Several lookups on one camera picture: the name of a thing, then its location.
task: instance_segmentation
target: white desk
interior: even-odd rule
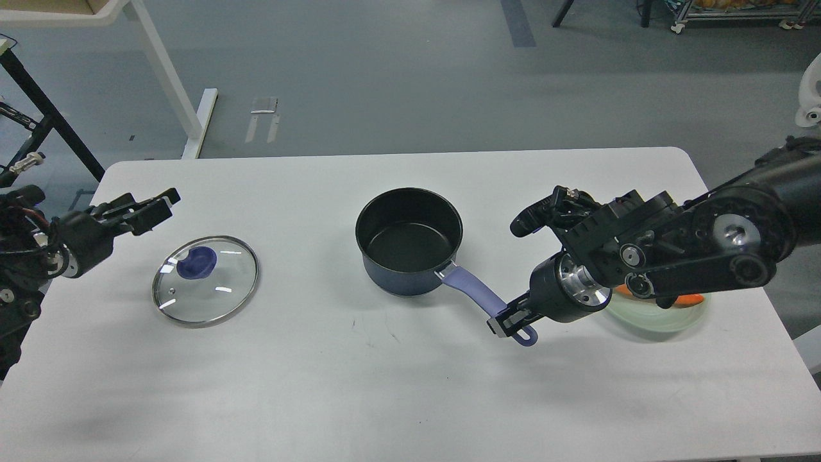
[[[510,220],[562,184],[704,191],[673,148],[147,161],[95,197],[177,187],[174,216],[79,280],[54,282],[0,390],[5,460],[716,460],[821,453],[821,394],[761,289],[720,293],[690,330],[633,335],[607,313],[494,337],[467,297],[378,289],[354,224],[394,187],[460,211],[459,262],[506,300],[558,250]],[[189,330],[156,313],[154,271],[228,234],[258,253],[239,314]]]

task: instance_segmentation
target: orange object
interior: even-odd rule
[[[656,303],[655,298],[636,298],[630,292],[626,285],[622,284],[616,287],[616,292],[620,295],[623,295],[631,300],[640,300],[641,302],[649,302],[649,303]],[[672,304],[674,308],[689,308],[698,305],[699,303],[704,301],[704,295],[700,293],[693,293],[691,295],[679,295],[676,298],[676,301]]]

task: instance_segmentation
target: lid knob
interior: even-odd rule
[[[216,265],[217,253],[211,247],[194,247],[177,263],[177,273],[183,279],[201,280],[207,278]]]

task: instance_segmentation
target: saucepan handle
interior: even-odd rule
[[[507,308],[507,303],[504,303],[494,291],[470,273],[470,271],[457,265],[453,261],[449,262],[442,270],[437,271],[436,276],[442,280],[442,284],[453,287],[470,297],[484,312],[488,313],[490,317],[496,317]],[[527,339],[519,335],[518,332],[511,335],[511,337],[522,346],[532,346],[536,343],[536,340],[539,339],[539,335],[533,327],[525,326],[521,331],[528,335]]]

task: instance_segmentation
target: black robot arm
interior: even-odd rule
[[[36,209],[36,186],[0,195],[0,381],[21,356],[21,343],[40,315],[40,292],[60,275],[77,278],[111,256],[116,236],[140,235],[171,216],[176,189],[137,202],[131,194],[47,221]]]
[[[755,167],[682,206],[636,191],[599,204],[557,186],[511,223],[518,237],[547,226],[562,250],[537,266],[530,290],[488,320],[509,336],[549,317],[604,309],[612,288],[670,307],[679,295],[760,287],[795,247],[821,243],[821,140],[788,138]]]

